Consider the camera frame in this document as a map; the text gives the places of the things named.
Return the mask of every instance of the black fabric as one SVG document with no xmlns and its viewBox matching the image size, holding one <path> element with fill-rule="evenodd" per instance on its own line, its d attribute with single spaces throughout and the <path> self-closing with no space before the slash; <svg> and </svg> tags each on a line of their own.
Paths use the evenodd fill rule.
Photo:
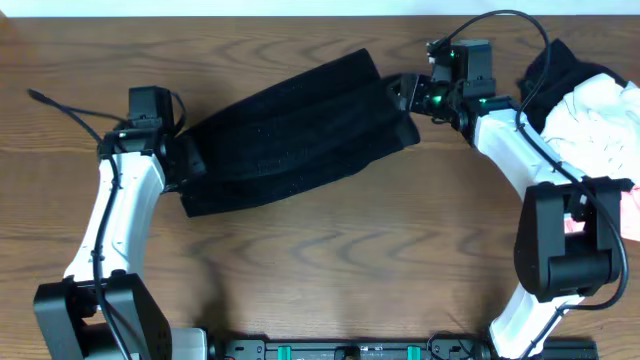
<svg viewBox="0 0 640 360">
<path fill-rule="evenodd" d="M 542 74 L 544 66 L 544 51 L 538 55 L 523 79 L 518 81 L 521 99 L 529 95 L 534 85 Z M 626 86 L 626 81 L 618 74 L 605 66 L 582 62 L 578 60 L 569 48 L 559 39 L 551 43 L 551 64 L 545 82 L 525 109 L 525 114 L 531 126 L 541 133 L 547 119 L 547 115 L 562 100 L 565 94 L 573 91 L 573 88 L 580 85 L 585 80 L 605 73 L 616 80 L 621 86 Z"/>
<path fill-rule="evenodd" d="M 264 205 L 353 175 L 420 141 L 366 50 L 209 117 L 194 141 L 206 174 L 180 189 L 188 216 Z"/>
</svg>

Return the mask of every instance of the white panel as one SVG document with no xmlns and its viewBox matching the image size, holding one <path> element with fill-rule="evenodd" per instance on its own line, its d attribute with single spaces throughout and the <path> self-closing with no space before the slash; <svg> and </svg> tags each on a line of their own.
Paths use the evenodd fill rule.
<svg viewBox="0 0 640 360">
<path fill-rule="evenodd" d="M 637 15 L 638 0 L 0 0 L 9 17 Z"/>
</svg>

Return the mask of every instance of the white fabric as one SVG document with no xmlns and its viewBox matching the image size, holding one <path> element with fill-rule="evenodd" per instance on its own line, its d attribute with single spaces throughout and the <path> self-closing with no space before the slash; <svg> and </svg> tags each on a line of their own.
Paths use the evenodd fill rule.
<svg viewBox="0 0 640 360">
<path fill-rule="evenodd" d="M 640 89 L 606 74 L 575 87 L 547 116 L 544 141 L 590 177 L 640 184 Z"/>
</svg>

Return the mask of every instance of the wooden surface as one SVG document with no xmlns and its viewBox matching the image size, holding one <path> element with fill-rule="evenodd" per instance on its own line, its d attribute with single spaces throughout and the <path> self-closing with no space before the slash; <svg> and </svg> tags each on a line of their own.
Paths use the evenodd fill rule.
<svg viewBox="0 0 640 360">
<path fill-rule="evenodd" d="M 383 75 L 429 72 L 426 40 L 465 17 L 21 19 L 0 24 L 0 358 L 48 358 L 32 299 L 59 281 L 97 190 L 95 144 L 33 87 L 62 103 L 123 115 L 127 89 L 179 92 L 192 123 L 362 47 Z M 579 58 L 640 79 L 635 17 L 542 18 Z M 494 43 L 499 91 L 541 50 L 513 17 L 465 37 Z M 272 338 L 428 337 L 473 332 L 499 314 L 517 279 L 520 201 L 496 167 L 448 126 L 416 116 L 422 142 L 361 173 L 256 209 L 188 219 L 162 196 L 145 281 L 172 326 Z M 91 119 L 99 133 L 108 120 Z M 605 359 L 640 352 L 640 246 L 615 308 L 572 313 L 555 335 L 592 336 Z M 611 293 L 611 286 L 591 302 Z"/>
</svg>

